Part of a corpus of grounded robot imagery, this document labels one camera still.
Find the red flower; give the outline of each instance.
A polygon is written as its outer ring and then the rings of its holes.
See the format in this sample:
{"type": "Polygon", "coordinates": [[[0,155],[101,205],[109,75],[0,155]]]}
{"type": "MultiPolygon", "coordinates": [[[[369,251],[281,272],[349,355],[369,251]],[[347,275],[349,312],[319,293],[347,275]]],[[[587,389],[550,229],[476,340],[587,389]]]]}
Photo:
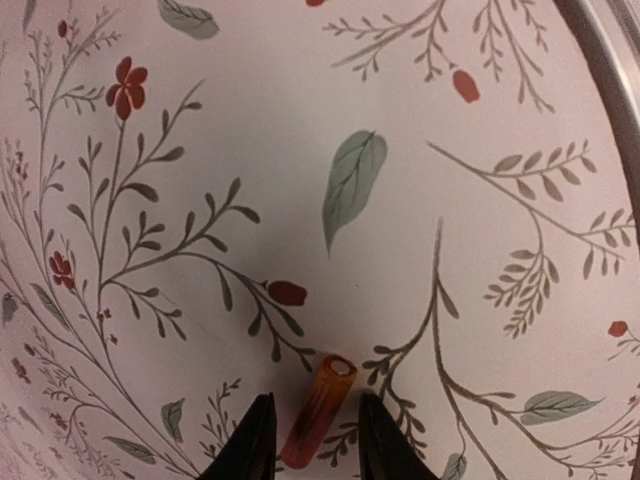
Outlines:
{"type": "Polygon", "coordinates": [[[455,71],[453,74],[453,86],[467,103],[480,99],[480,92],[478,92],[475,80],[464,70],[455,71]]]}
{"type": "Polygon", "coordinates": [[[76,287],[76,282],[71,273],[71,263],[60,255],[57,250],[53,253],[53,256],[49,257],[49,266],[53,272],[53,282],[56,285],[64,283],[64,286],[69,290],[73,290],[76,287]]]}
{"type": "Polygon", "coordinates": [[[65,22],[64,20],[62,20],[58,24],[58,36],[60,38],[64,38],[67,36],[67,22],[65,22]]]}
{"type": "Polygon", "coordinates": [[[627,322],[613,322],[609,327],[609,335],[618,338],[627,333],[627,330],[629,330],[627,322]]]}
{"type": "Polygon", "coordinates": [[[301,307],[307,298],[304,288],[284,280],[270,283],[267,292],[274,301],[289,307],[301,307]]]}
{"type": "Polygon", "coordinates": [[[116,67],[118,83],[107,91],[107,105],[115,103],[116,113],[120,120],[126,120],[131,115],[131,107],[136,110],[144,105],[144,88],[142,84],[147,79],[147,69],[137,67],[131,70],[131,57],[124,57],[116,67]]]}

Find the small red berry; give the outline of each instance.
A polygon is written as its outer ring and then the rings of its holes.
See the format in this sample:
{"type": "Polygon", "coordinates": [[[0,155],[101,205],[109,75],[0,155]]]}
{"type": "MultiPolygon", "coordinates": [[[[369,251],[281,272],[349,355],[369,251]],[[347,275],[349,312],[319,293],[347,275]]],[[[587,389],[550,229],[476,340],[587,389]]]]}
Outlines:
{"type": "Polygon", "coordinates": [[[60,38],[64,38],[67,36],[67,22],[65,22],[64,20],[62,20],[58,24],[58,35],[60,36],[60,38]]]}
{"type": "Polygon", "coordinates": [[[480,92],[478,92],[475,80],[464,70],[456,70],[453,74],[453,86],[467,103],[480,99],[480,92]]]}
{"type": "Polygon", "coordinates": [[[307,298],[307,290],[284,280],[270,283],[267,292],[272,300],[288,307],[301,307],[307,298]]]}
{"type": "Polygon", "coordinates": [[[618,321],[611,323],[609,327],[609,335],[612,337],[618,338],[627,333],[629,327],[627,326],[627,322],[618,321]]]}

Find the gray edge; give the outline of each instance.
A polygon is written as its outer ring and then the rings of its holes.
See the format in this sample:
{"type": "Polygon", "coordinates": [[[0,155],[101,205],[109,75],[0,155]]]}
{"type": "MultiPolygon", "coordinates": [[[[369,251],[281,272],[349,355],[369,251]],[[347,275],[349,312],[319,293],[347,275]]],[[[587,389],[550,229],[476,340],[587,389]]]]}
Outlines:
{"type": "Polygon", "coordinates": [[[627,0],[554,0],[554,3],[580,45],[607,111],[637,219],[640,215],[640,30],[635,23],[637,16],[627,0]]]}

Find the floral wallpaper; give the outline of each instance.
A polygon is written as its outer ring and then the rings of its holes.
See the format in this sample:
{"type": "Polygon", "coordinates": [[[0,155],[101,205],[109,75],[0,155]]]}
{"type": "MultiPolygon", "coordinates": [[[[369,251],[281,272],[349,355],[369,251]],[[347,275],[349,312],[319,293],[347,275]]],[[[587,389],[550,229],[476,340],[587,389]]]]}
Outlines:
{"type": "MultiPolygon", "coordinates": [[[[0,473],[197,478],[360,368],[440,478],[629,478],[635,220],[551,0],[25,0],[0,19],[0,473]]],[[[278,478],[293,478],[278,461],[278,478]]]]}

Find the orange battery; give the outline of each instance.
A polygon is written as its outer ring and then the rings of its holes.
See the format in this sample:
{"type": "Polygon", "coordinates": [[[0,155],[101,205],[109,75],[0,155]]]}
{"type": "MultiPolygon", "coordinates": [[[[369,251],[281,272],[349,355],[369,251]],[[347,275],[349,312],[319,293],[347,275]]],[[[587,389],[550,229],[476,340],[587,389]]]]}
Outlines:
{"type": "Polygon", "coordinates": [[[357,374],[358,369],[339,355],[324,358],[282,448],[281,458],[285,465],[294,469],[309,465],[357,374]]]}

